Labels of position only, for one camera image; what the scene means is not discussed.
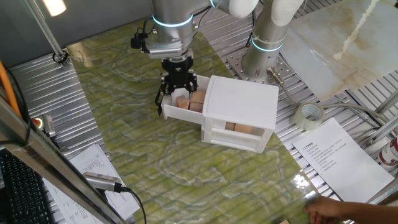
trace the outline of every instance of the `blue light ring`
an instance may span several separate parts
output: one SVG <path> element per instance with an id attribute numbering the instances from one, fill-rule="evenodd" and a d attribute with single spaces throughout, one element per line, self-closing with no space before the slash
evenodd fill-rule
<path id="1" fill-rule="evenodd" d="M 263 49 L 263 48 L 259 47 L 259 46 L 253 41 L 253 38 L 251 38 L 251 42 L 252 42 L 252 44 L 253 44 L 257 49 L 262 50 L 262 51 L 265 51 L 265 52 L 273 52 L 273 51 L 279 50 L 279 49 L 282 47 L 282 45 L 283 45 L 283 43 L 282 43 L 278 48 L 268 50 L 268 49 Z"/>
<path id="2" fill-rule="evenodd" d="M 160 25 L 160 26 L 164 26 L 164 27 L 181 27 L 181 26 L 184 26 L 185 24 L 188 24 L 189 22 L 192 21 L 192 19 L 193 19 L 193 14 L 191 15 L 191 17 L 190 17 L 187 21 L 181 22 L 181 23 L 179 23 L 179 24 L 165 24 L 165 23 L 163 23 L 163 22 L 158 21 L 158 20 L 155 18 L 155 16 L 152 16 L 152 17 L 154 18 L 154 21 L 155 21 L 158 25 Z"/>

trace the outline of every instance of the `white marble slab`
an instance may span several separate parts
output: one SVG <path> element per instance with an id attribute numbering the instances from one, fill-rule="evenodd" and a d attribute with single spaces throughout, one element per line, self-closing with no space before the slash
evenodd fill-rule
<path id="1" fill-rule="evenodd" d="M 346 89 L 358 90 L 398 70 L 398 9 L 382 0 L 340 60 L 344 41 L 371 0 L 345 0 L 290 23 L 281 49 L 287 62 L 320 101 Z"/>

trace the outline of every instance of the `robotic arm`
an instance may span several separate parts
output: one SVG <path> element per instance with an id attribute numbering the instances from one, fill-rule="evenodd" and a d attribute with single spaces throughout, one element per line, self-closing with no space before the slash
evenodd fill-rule
<path id="1" fill-rule="evenodd" d="M 157 100 L 160 95 L 171 95 L 178 88 L 185 88 L 189 93 L 197 90 L 197 77 L 191 69 L 193 53 L 189 49 L 198 32 L 193 23 L 194 11 L 212 6 L 242 19 L 257 3 L 258 0 L 151 0 L 158 40 L 144 45 L 142 51 L 150 58 L 162 60 L 165 72 Z M 264 10 L 253 28 L 252 44 L 241 62 L 247 80 L 262 82 L 272 75 L 270 72 L 277 66 L 289 22 L 302 3 L 303 0 L 264 0 Z"/>
<path id="2" fill-rule="evenodd" d="M 241 19 L 248 16 L 257 3 L 258 0 L 151 0 L 158 42 L 138 48 L 150 58 L 162 59 L 165 72 L 158 97 L 171 95 L 178 88 L 190 93 L 198 88 L 195 71 L 191 69 L 193 52 L 189 49 L 198 32 L 193 23 L 194 11 L 212 6 Z"/>

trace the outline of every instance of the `marble surface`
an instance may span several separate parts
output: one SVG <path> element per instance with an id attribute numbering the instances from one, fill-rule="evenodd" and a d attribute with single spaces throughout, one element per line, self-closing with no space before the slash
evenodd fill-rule
<path id="1" fill-rule="evenodd" d="M 148 223 L 309 223 L 317 190 L 274 134 L 256 154 L 200 141 L 200 125 L 157 114 L 160 60 L 131 49 L 142 21 L 68 46 L 96 122 L 123 181 Z M 230 77 L 199 33 L 197 74 Z M 141 211 L 134 214 L 144 223 Z"/>
<path id="2" fill-rule="evenodd" d="M 347 89 L 356 91 L 398 70 L 398 29 L 392 28 L 398 21 L 395 3 L 346 0 L 294 19 L 282 55 L 320 101 Z M 367 11 L 369 16 L 362 19 Z M 353 42 L 337 60 L 347 39 Z"/>

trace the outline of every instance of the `white drawer unit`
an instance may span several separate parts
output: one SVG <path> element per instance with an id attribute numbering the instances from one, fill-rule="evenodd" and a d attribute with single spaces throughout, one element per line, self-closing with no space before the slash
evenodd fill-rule
<path id="1" fill-rule="evenodd" d="M 198 76 L 198 85 L 206 91 L 202 113 L 176 107 L 177 97 L 189 98 L 188 91 L 178 89 L 163 99 L 164 118 L 201 124 L 204 142 L 262 153 L 275 130 L 279 89 L 216 75 Z M 227 123 L 246 130 L 226 129 Z"/>

